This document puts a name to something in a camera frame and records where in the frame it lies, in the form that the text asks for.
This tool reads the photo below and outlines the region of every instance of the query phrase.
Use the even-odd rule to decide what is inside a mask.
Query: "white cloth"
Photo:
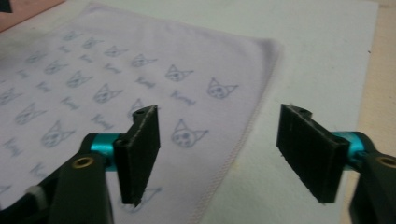
[[[0,202],[14,203],[79,149],[159,105],[162,147],[140,206],[116,223],[197,222],[243,143],[279,45],[90,5],[0,61]]]

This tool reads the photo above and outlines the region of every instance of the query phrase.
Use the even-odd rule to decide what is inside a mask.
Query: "black rubber pad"
[[[122,203],[140,204],[160,148],[156,105],[137,110],[134,125],[115,141],[114,157]]]
[[[0,12],[12,12],[11,4],[9,0],[0,0]]]
[[[320,203],[334,203],[349,142],[311,117],[305,109],[282,105],[276,146]]]

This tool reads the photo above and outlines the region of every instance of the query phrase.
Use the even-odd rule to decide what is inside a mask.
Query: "cat face print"
[[[47,111],[46,110],[35,110],[35,103],[32,103],[31,105],[29,105],[27,108],[22,110],[22,112],[17,115],[17,117],[15,118],[15,122],[17,124],[23,125],[23,124],[29,122],[30,120],[44,114],[45,112],[47,112]]]
[[[8,185],[8,186],[0,186],[0,194],[7,191],[8,189],[10,189],[12,186]]]
[[[207,89],[207,93],[217,99],[224,99],[227,96],[230,95],[231,92],[233,92],[237,85],[233,86],[225,86],[219,84],[214,78],[209,83],[209,88]]]
[[[180,147],[193,147],[207,132],[208,130],[193,131],[181,119],[172,134],[172,141]]]
[[[29,56],[29,58],[27,58],[25,60],[25,62],[26,63],[36,63],[36,62],[40,61],[42,58],[44,58],[46,55],[47,55],[46,53],[42,53],[40,51],[36,51],[34,54]]]
[[[172,81],[179,82],[182,81],[185,77],[191,74],[193,71],[180,71],[174,65],[172,65],[168,73],[166,73],[166,77]]]
[[[81,71],[78,71],[69,80],[67,80],[66,85],[70,88],[77,88],[91,78],[92,77],[84,77],[81,74]]]
[[[105,55],[108,57],[116,58],[121,54],[125,53],[126,51],[128,51],[128,49],[118,49],[116,46],[113,46],[105,51]]]
[[[89,38],[87,41],[84,42],[82,47],[84,49],[91,49],[93,48],[96,44],[103,42],[103,40],[97,40],[93,37]]]
[[[41,138],[41,144],[47,148],[56,147],[74,132],[75,131],[64,132],[61,127],[61,122],[58,120],[56,121],[55,125],[52,126],[52,128],[50,128],[49,131]]]
[[[8,91],[0,94],[0,105],[6,105],[8,102],[20,96],[21,93],[14,93],[14,88],[9,89]]]
[[[132,66],[141,67],[148,63],[154,63],[155,61],[157,61],[157,59],[146,59],[143,54],[139,54],[132,60]]]
[[[104,104],[112,98],[119,95],[122,91],[111,91],[107,84],[105,84],[99,92],[93,96],[93,100],[98,104]]]
[[[81,36],[82,34],[77,33],[76,31],[70,31],[69,33],[67,33],[63,40],[64,41],[71,41],[76,39],[77,37]]]
[[[60,64],[58,61],[54,61],[53,63],[50,63],[46,69],[44,69],[44,73],[47,75],[53,75],[59,71],[61,71],[64,67],[66,67],[68,64]]]
[[[81,59],[82,61],[84,61],[86,63],[93,63],[93,60],[90,58],[90,56],[88,56],[86,54],[79,57],[79,59]]]

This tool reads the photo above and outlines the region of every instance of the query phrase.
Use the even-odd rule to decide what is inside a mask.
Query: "brass screw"
[[[92,157],[81,157],[73,162],[73,168],[81,169],[93,164],[94,159]]]

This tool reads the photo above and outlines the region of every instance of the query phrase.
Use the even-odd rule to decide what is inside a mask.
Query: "printed cloth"
[[[279,45],[91,4],[0,61],[0,203],[5,208],[79,149],[159,106],[162,147],[142,203],[116,223],[196,223],[243,145]]]

